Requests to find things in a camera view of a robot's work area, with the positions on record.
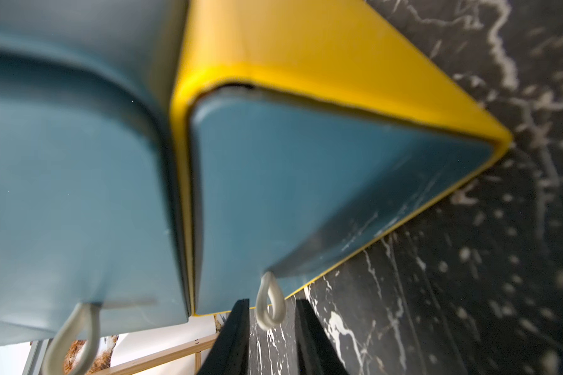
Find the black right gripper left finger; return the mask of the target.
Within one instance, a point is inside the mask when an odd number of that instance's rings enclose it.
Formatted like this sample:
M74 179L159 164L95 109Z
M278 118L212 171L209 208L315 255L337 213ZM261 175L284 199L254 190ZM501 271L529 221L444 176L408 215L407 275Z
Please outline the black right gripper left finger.
M234 304L198 375L247 374L249 343L250 300L241 299Z

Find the teal bottom drawer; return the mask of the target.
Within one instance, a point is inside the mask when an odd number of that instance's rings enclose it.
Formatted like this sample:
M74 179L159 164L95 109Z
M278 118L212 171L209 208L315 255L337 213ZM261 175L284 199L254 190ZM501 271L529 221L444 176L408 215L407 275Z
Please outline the teal bottom drawer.
M481 167L491 143L261 89L189 114L195 310L300 290Z

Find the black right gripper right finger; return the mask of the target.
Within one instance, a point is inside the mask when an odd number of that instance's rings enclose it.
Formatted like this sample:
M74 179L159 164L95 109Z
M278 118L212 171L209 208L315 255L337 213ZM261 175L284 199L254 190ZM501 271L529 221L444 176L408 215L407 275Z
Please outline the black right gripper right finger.
M311 304L297 299L295 336L299 374L348 375Z

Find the teal drawer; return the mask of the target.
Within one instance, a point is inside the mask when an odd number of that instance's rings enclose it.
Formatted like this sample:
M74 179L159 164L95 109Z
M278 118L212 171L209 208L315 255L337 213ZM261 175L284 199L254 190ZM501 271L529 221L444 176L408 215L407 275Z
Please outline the teal drawer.
M79 303L102 335L186 322L153 118L89 73L0 55L0 346Z
M491 143L261 89L189 114L195 310L300 290L481 167Z

